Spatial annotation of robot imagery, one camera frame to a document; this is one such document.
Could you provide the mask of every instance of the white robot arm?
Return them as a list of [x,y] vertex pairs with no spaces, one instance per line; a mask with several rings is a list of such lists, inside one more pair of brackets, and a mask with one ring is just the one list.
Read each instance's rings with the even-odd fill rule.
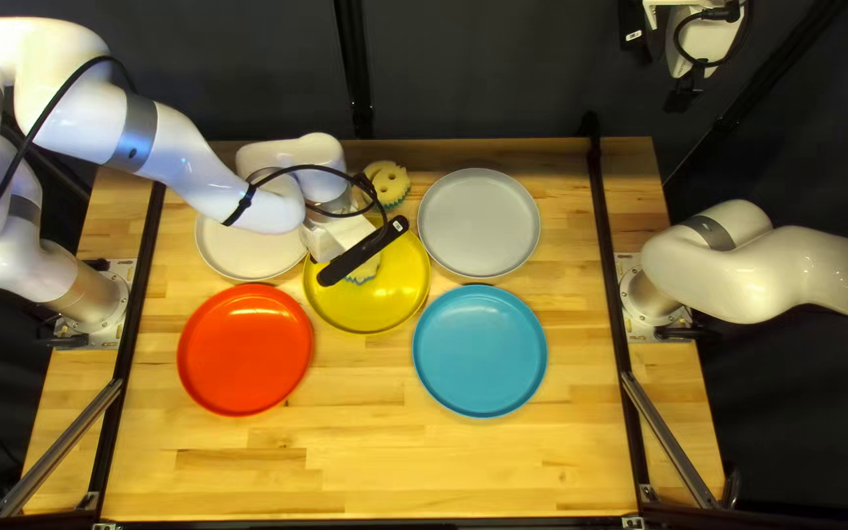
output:
[[848,315],[848,238],[801,226],[774,229],[744,200],[653,236],[643,246],[642,271],[624,304],[650,318],[665,319],[680,304],[736,323],[771,319],[799,304]]
[[[78,68],[108,54],[99,36],[76,24],[0,18],[0,125],[6,87],[13,87],[15,117],[28,133]],[[111,84],[111,67],[103,62],[84,72],[58,100],[35,143],[162,182],[218,222],[228,220],[253,190],[250,206],[235,215],[233,226],[263,234],[297,229],[305,218],[304,199],[327,203],[347,189],[345,180],[316,170],[286,177],[286,186],[253,189],[221,163],[185,115]],[[341,145],[326,134],[261,145],[266,152],[261,159],[268,166],[314,164],[345,170]],[[0,138],[0,183],[15,153]],[[41,189],[22,162],[0,199],[0,288],[85,323],[100,325],[119,315],[120,296],[108,279],[53,242],[39,241],[40,213]],[[362,236],[373,230],[366,224],[358,226]]]
[[[14,87],[15,117],[23,130],[34,124],[57,89],[82,63],[108,54],[103,40],[72,23],[37,18],[0,19],[0,105],[2,90]],[[57,104],[35,143],[41,147],[164,183],[195,210],[227,219],[247,183],[212,152],[182,113],[109,82],[110,64],[86,73]],[[286,155],[297,163],[343,170],[341,147],[314,135]],[[303,197],[325,202],[347,183],[335,175],[298,175],[302,196],[262,189],[235,226],[265,234],[295,229],[303,220]]]

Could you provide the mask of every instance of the metal mounting plate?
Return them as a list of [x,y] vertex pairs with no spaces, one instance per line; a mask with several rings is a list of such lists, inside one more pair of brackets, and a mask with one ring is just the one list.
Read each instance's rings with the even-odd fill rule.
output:
[[[106,325],[91,327],[87,330],[88,344],[86,346],[57,346],[56,350],[116,350],[120,346],[120,336],[124,330],[127,299],[130,288],[133,285],[133,274],[135,272],[135,259],[107,259],[109,269],[101,271],[100,274],[110,278],[118,284],[121,295],[121,304],[117,312],[109,320],[116,323],[104,322]],[[55,337],[70,337],[84,331],[80,324],[66,317],[60,317],[54,323]]]
[[[640,269],[640,253],[626,252],[614,253],[614,264],[617,267],[618,289],[622,289],[625,283],[630,282],[630,274],[628,272]],[[627,334],[627,342],[629,344],[644,344],[644,343],[689,343],[690,339],[657,339],[654,335],[656,327],[650,323],[647,318],[639,318],[642,315],[631,315],[628,307],[623,307],[624,311],[624,327]],[[689,307],[681,307],[672,315],[672,320],[668,322],[670,327],[692,327],[692,314]]]

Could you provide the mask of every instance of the white plate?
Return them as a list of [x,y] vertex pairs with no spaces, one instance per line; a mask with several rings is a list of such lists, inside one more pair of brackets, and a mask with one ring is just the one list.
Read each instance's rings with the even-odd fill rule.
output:
[[283,274],[306,256],[300,230],[278,236],[256,234],[203,216],[195,221],[195,245],[209,267],[242,282]]
[[418,232],[430,257],[445,269],[491,278],[531,257],[542,220],[532,196],[515,179],[471,168],[428,189],[418,210]]

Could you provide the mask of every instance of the butcher block tabletop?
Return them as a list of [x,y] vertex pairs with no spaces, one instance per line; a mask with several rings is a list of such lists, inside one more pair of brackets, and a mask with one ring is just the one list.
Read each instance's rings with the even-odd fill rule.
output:
[[[247,142],[215,142],[234,167]],[[302,268],[266,283],[309,315],[315,350],[286,403],[248,418],[217,416],[183,390],[176,347],[189,315],[235,283],[211,270],[194,240],[198,215],[167,191],[102,517],[112,521],[329,520],[614,516],[637,509],[621,391],[598,257],[583,138],[346,140],[351,173],[374,160],[408,168],[396,214],[417,231],[418,204],[438,178],[499,170],[538,205],[541,240],[517,271],[489,283],[521,298],[548,339],[548,372],[515,413],[455,415],[421,387],[411,359],[420,311],[398,328],[359,336],[318,318]],[[604,177],[617,252],[638,252],[668,225],[649,138],[604,140]],[[135,258],[151,183],[101,168],[78,257]],[[472,280],[431,262],[428,303]],[[724,483],[694,344],[634,344],[631,361],[669,427],[716,495]],[[54,351],[26,469],[110,380],[116,354]],[[651,483],[662,500],[687,490],[643,424]],[[26,505],[77,505],[100,422]]]

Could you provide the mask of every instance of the yellow sponge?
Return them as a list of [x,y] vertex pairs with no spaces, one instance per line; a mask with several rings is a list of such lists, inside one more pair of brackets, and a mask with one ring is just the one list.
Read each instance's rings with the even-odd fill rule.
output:
[[370,163],[365,169],[365,174],[378,192],[378,200],[387,210],[392,210],[401,204],[411,190],[408,171],[390,160]]
[[349,272],[346,276],[346,281],[354,283],[356,285],[361,285],[366,283],[375,277],[375,274],[378,272],[378,266],[382,262],[382,253],[378,253],[375,256],[369,258],[368,261],[359,265],[355,268],[354,271]]

